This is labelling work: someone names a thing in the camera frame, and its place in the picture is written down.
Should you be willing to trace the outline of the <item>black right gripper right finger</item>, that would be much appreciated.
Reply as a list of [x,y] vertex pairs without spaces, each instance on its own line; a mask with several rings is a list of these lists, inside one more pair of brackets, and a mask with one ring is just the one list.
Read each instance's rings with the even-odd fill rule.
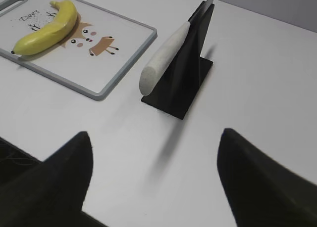
[[317,186],[224,129],[217,153],[222,187],[239,227],[315,227]]

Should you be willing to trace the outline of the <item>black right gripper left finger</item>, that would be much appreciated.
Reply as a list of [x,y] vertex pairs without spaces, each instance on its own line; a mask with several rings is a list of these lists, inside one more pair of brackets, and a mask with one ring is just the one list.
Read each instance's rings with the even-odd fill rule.
[[93,172],[93,149],[79,132],[49,158],[39,161],[0,140],[0,225],[2,227],[102,227],[82,211]]

